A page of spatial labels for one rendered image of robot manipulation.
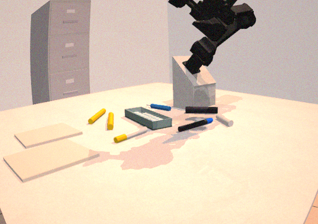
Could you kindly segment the black marker with blue cap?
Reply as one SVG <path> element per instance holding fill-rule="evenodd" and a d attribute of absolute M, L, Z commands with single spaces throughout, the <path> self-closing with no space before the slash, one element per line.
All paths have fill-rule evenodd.
<path fill-rule="evenodd" d="M 196 122 L 189 123 L 189 124 L 182 125 L 182 126 L 178 127 L 178 131 L 182 132 L 182 131 L 185 131 L 185 130 L 188 130 L 188 129 L 192 129 L 192 128 L 195 128 L 195 127 L 200 127 L 200 126 L 212 123 L 213 121 L 214 121 L 213 118 L 208 118 L 208 119 L 196 121 Z"/>

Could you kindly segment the beige flat rectangular slab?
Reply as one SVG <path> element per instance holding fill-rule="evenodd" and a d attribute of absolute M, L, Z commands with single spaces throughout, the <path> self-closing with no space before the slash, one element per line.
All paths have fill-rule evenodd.
<path fill-rule="evenodd" d="M 100 157 L 100 154 L 68 139 L 48 143 L 3 157 L 25 183 Z"/>

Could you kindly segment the yellow cylindrical rod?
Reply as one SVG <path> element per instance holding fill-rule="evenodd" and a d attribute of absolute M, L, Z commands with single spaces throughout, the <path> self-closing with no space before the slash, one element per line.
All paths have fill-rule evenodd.
<path fill-rule="evenodd" d="M 99 112 L 97 112 L 93 117 L 91 117 L 90 119 L 88 119 L 88 123 L 89 124 L 93 124 L 98 118 L 100 118 L 104 113 L 106 112 L 105 109 L 100 110 Z"/>
<path fill-rule="evenodd" d="M 114 114 L 112 112 L 108 113 L 108 125 L 107 125 L 107 128 L 109 130 L 112 130 L 113 129 L 113 119 L 114 119 Z"/>

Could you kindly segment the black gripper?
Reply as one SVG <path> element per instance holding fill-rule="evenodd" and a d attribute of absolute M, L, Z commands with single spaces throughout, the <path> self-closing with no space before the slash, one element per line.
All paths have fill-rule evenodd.
<path fill-rule="evenodd" d="M 211 15 L 211 9 L 201 1 L 196 3 L 193 0 L 169 0 L 168 3 L 176 8 L 188 5 L 191 8 L 190 15 L 196 20 L 192 25 L 214 42 L 218 41 L 228 30 L 228 26 L 217 18 L 218 15 Z"/>

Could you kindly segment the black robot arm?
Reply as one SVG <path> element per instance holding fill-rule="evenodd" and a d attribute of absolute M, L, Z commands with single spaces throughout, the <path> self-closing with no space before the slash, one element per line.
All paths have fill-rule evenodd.
<path fill-rule="evenodd" d="M 203 0 L 202 3 L 207 5 L 212 13 L 211 15 L 220 18 L 227 26 L 228 30 L 216 42 L 206 36 L 197 40 L 192 45 L 190 51 L 193 53 L 190 59 L 182 62 L 187 70 L 193 75 L 200 72 L 201 66 L 209 66 L 213 60 L 216 48 L 225 40 L 229 39 L 240 29 L 247 29 L 256 23 L 256 17 L 253 9 L 246 3 L 235 5 L 237 0 Z"/>

